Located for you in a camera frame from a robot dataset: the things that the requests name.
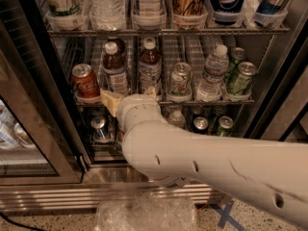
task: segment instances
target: glass refrigerator door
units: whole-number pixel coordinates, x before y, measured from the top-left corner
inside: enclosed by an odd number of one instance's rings
[[[0,32],[0,188],[79,183],[76,157],[1,24]]]
[[[0,175],[57,175],[35,142],[0,98]]]

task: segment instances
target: water bottle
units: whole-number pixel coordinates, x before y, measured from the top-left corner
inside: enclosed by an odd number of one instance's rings
[[[199,83],[197,100],[213,101],[220,94],[224,73],[229,66],[228,48],[219,45],[205,60],[203,76]]]
[[[124,21],[124,0],[91,0],[90,22],[93,29],[121,29]]]
[[[169,124],[172,124],[174,126],[177,126],[179,128],[185,128],[185,118],[181,111],[175,110],[170,114],[170,116],[167,118],[167,122]]]
[[[103,71],[106,76],[108,89],[127,96],[129,87],[125,59],[119,53],[115,42],[105,43],[105,51]]]

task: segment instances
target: green can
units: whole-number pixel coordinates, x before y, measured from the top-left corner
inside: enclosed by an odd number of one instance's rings
[[[240,47],[234,47],[231,49],[230,61],[227,71],[224,74],[223,82],[228,83],[232,71],[246,59],[246,52]]]
[[[227,84],[227,92],[231,95],[246,95],[249,93],[256,78],[258,68],[250,62],[242,62],[232,72]]]
[[[216,136],[229,137],[233,125],[234,122],[232,118],[230,118],[229,116],[222,116],[218,120],[218,130],[216,131]]]

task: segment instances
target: clear plastic bag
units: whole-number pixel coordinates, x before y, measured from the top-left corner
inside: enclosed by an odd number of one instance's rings
[[[146,192],[132,205],[121,201],[101,203],[94,231],[195,231],[196,211],[188,197],[160,197]]]

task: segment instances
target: plastic bottle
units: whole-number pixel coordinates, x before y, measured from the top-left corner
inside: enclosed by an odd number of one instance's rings
[[[203,78],[198,86],[201,96],[197,99],[202,99],[202,96],[206,99],[206,96],[216,96],[220,93],[223,76],[229,66],[227,52],[228,48],[225,45],[219,45],[206,58],[203,68]]]
[[[115,42],[117,45],[118,52],[123,56],[126,60],[126,43],[122,38],[118,37],[108,37],[107,42]]]
[[[170,114],[170,116],[167,118],[167,122],[169,124],[172,124],[174,126],[177,126],[179,128],[185,128],[185,118],[181,111],[176,110]]]
[[[162,54],[156,47],[154,38],[145,38],[143,49],[139,55],[138,69],[140,74],[140,93],[150,86],[155,87],[156,93],[161,91]]]
[[[105,43],[106,54],[103,58],[103,71],[110,91],[128,95],[128,76],[125,59],[117,50],[115,42]]]
[[[94,29],[113,31],[124,26],[124,0],[90,1],[90,21]]]

